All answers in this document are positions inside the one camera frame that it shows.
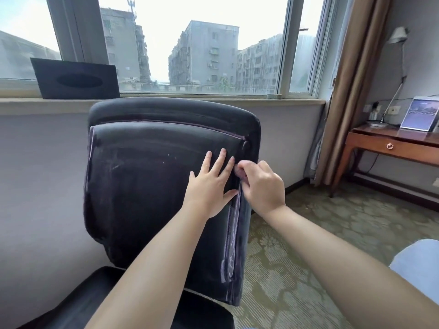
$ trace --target chair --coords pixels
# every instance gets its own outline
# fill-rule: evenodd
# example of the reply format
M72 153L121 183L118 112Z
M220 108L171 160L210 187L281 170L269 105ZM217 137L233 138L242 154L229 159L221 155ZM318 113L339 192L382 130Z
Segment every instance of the chair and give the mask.
M177 98L125 98L95 104L89 115L89 159L84 186L87 232L116 266L103 267L48 313L37 328L82 329L124 269L181 208L190 171L208 150L257 162L260 124L250 112ZM225 191L240 188L231 175ZM239 305L251 208L242 192L201 235L185 287ZM172 328L234 328L220 304L183 291Z

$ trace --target glass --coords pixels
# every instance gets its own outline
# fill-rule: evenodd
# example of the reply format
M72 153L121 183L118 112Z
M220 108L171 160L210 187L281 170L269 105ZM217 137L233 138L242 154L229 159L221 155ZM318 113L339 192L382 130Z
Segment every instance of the glass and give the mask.
M304 0L303 2L290 92L308 92L324 2L325 0Z
M61 60L46 0L0 0L0 78L35 80L31 57Z
M274 93L287 2L99 0L120 91Z

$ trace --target hand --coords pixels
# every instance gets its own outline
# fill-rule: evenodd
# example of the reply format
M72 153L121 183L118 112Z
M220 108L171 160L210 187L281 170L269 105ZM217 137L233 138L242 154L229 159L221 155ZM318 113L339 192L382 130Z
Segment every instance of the hand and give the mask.
M241 178L245 198L262 218L267 219L271 212L285 206L284 182L266 161L255 164L241 160L235 174Z
M192 208L206 219L216 216L238 194L236 189L229 190L224 194L224 186L235 163L234 158L230 158L221 174L220 170L226 158L226 149L221 149L217 161L212 170L209 171L211 158L212 152L208 151L197 177L193 171L190 172L183 201L183 208Z

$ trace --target lamp base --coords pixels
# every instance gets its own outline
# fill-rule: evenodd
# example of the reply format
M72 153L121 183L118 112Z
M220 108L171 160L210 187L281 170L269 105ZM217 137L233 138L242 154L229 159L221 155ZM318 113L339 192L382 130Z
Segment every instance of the lamp base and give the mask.
M387 124L386 122L381 122L379 120L369 120L369 121L366 121L366 123L369 126L376 127L376 128L385 128L385 127L389 126L389 124Z

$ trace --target sky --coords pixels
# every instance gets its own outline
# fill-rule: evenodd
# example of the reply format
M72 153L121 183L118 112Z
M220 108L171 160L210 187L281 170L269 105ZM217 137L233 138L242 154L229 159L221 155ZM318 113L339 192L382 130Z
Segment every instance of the sky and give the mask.
M148 49L151 79L169 82L168 56L191 20L239 27L238 49L282 33L288 0L135 0L136 24ZM324 0L305 0L300 28L316 35ZM99 0L129 10L127 0ZM46 0L0 0L0 31L59 51Z

